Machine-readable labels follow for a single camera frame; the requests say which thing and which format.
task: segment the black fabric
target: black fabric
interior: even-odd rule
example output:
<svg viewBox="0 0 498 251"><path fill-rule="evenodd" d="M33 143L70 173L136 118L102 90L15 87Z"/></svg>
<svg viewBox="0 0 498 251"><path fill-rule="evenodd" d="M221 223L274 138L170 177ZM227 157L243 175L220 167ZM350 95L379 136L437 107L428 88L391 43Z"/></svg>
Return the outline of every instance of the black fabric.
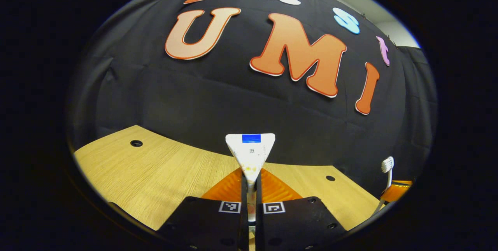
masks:
<svg viewBox="0 0 498 251"><path fill-rule="evenodd" d="M405 117L393 150L393 178L411 180L422 172L436 132L438 98L430 65L421 49L399 47L409 60L406 81Z"/></svg>
<svg viewBox="0 0 498 251"><path fill-rule="evenodd" d="M91 40L70 96L75 150L132 125L226 155L226 134L272 132L276 141L268 162L334 165L374 195L385 185L380 165L386 157L395 157L395 176L399 171L404 179L413 179L419 172L434 131L434 104L413 98L436 100L433 85L424 86L432 79L417 50L396 49L371 22L335 0L299 0L299 6L278 0L205 0L188 5L183 1L134 0ZM180 13L205 11L185 36L185 42L192 43L203 36L211 10L221 7L242 11L230 19L212 51L190 61L165 53L164 42ZM356 17L359 35L337 24L334 7ZM292 81L286 54L286 71L279 77L249 67L272 30L270 13L297 18L311 43L329 33L346 44L335 98L306 86L314 67L300 81ZM376 36L389 48L389 67ZM380 79L372 111L364 116L354 104L365 84L367 61Z"/></svg>

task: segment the blue tape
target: blue tape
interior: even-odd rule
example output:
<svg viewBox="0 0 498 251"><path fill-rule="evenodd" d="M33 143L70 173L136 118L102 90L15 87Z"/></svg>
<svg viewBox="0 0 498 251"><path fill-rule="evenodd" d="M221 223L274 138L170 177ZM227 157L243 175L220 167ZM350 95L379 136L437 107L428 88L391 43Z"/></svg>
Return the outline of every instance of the blue tape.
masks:
<svg viewBox="0 0 498 251"><path fill-rule="evenodd" d="M242 134L242 143L261 143L261 134Z"/></svg>

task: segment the toothbrush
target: toothbrush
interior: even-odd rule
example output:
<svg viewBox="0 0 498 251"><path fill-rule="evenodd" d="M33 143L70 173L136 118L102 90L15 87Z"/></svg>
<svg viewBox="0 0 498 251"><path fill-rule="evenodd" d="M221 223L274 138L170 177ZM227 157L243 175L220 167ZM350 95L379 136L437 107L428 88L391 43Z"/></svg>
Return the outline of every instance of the toothbrush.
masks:
<svg viewBox="0 0 498 251"><path fill-rule="evenodd" d="M388 173L388 185L386 186L386 189L384 189L384 192L386 192L386 190L389 189L389 187L393 183L393 167L394 166L395 166L395 159L393 157L388 157L387 159L382 161L381 170L383 173ZM379 202L379 205L377 206L377 208L375 209L375 212L373 214L377 213L381 209L382 204L384 204L384 202L385 202L385 200L383 198L381 198L381 201Z"/></svg>

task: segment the wooden table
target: wooden table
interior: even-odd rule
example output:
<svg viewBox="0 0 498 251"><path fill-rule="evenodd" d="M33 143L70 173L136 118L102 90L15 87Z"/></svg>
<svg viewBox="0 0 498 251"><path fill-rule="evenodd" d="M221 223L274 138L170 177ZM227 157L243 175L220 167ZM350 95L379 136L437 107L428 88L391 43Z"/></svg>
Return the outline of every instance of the wooden table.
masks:
<svg viewBox="0 0 498 251"><path fill-rule="evenodd" d="M143 145L133 147L132 140ZM183 198L202 196L238 168L234 157L185 145L137 125L85 145L75 157L104 199L154 230ZM333 166L266 163L263 167L301 196L321 198L347 230L370 217L379 203ZM327 175L335 181L327 180Z"/></svg>

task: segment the letter m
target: letter m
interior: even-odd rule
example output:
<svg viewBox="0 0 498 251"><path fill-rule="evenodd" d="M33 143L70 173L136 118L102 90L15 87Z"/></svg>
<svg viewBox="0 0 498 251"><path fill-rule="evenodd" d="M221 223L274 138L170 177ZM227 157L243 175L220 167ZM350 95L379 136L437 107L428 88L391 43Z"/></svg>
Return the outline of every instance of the letter m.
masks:
<svg viewBox="0 0 498 251"><path fill-rule="evenodd" d="M249 62L251 68L271 76L280 76L285 71L281 57L286 49L293 81L301 79L317 63L315 73L306 79L306 85L317 93L335 97L337 75L346 45L330 34L323 35L310 45L299 20L275 13L268 17L274 22L274 27L263 53Z"/></svg>

